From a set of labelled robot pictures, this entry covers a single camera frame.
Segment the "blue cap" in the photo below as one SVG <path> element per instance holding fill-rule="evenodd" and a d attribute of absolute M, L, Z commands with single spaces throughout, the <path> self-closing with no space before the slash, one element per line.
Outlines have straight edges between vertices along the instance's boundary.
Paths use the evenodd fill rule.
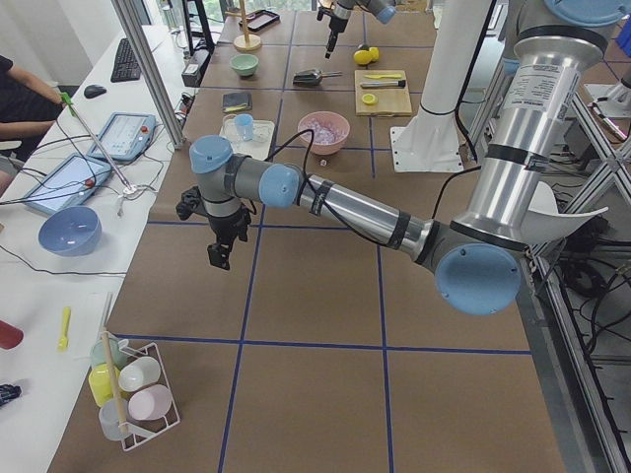
<path fill-rule="evenodd" d="M 263 204 L 284 209 L 296 200 L 299 184 L 297 170 L 285 165 L 272 165 L 260 177 L 258 195 Z"/>
<path fill-rule="evenodd" d="M 504 65 L 504 74 L 507 76 L 514 76 L 520 68 L 520 61 L 518 59 L 507 59 L 503 57 L 502 62 Z"/>
<path fill-rule="evenodd" d="M 436 287 L 453 307 L 471 315 L 490 315 L 508 306 L 522 277 L 506 250 L 487 243 L 454 248 L 438 264 Z"/>
<path fill-rule="evenodd" d="M 376 18 L 385 25 L 392 19 L 395 13 L 396 9 L 391 5 L 388 5 L 377 14 Z"/>
<path fill-rule="evenodd" d="M 233 155 L 233 147 L 226 138 L 207 135 L 198 138 L 190 145 L 188 155 L 193 172 L 205 174 L 223 166 Z"/>
<path fill-rule="evenodd" d="M 631 0 L 544 0 L 561 20 L 577 27 L 598 28 L 613 25 L 629 13 Z"/>

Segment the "cutting board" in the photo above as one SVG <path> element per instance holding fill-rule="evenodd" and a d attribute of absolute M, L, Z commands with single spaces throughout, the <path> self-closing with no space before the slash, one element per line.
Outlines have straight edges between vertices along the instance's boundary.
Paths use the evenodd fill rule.
<path fill-rule="evenodd" d="M 400 74 L 401 79 L 368 79 L 366 74 Z M 362 89 L 360 82 L 405 80 L 405 87 L 393 89 Z M 374 94 L 378 102 L 374 105 L 366 105 L 362 102 L 363 94 Z M 355 113 L 359 116 L 410 116 L 412 103 L 410 102 L 410 90 L 407 87 L 405 71 L 397 70 L 357 70 L 355 71 Z"/>

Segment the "red can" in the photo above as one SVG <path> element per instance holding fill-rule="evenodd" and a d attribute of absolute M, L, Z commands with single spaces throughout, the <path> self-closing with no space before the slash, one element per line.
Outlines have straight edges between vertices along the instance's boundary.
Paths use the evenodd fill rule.
<path fill-rule="evenodd" d="M 10 350 L 17 347 L 24 338 L 24 332 L 0 320 L 0 348 Z"/>

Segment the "green clip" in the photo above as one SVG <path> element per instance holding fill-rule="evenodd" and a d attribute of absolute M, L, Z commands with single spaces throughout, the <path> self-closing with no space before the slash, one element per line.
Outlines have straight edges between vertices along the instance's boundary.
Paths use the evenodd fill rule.
<path fill-rule="evenodd" d="M 68 106 L 68 108 L 70 108 L 70 114 L 72 114 L 72 116 L 76 116 L 75 115 L 75 110 L 72 107 L 72 99 L 70 99 L 70 96 L 68 95 L 67 92 L 62 92 L 61 93 L 61 101 L 63 101 L 66 106 Z"/>

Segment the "yellow cup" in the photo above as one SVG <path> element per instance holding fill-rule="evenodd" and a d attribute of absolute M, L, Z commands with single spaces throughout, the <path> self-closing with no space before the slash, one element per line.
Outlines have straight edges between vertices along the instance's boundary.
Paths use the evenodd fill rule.
<path fill-rule="evenodd" d="M 120 370 L 114 367 L 116 372 L 116 379 L 120 375 Z M 88 375 L 88 384 L 92 390 L 92 395 L 95 398 L 95 402 L 99 407 L 103 407 L 109 399 L 114 397 L 111 390 L 111 384 L 109 382 L 109 371 L 107 370 L 107 364 L 96 365 L 90 371 Z"/>

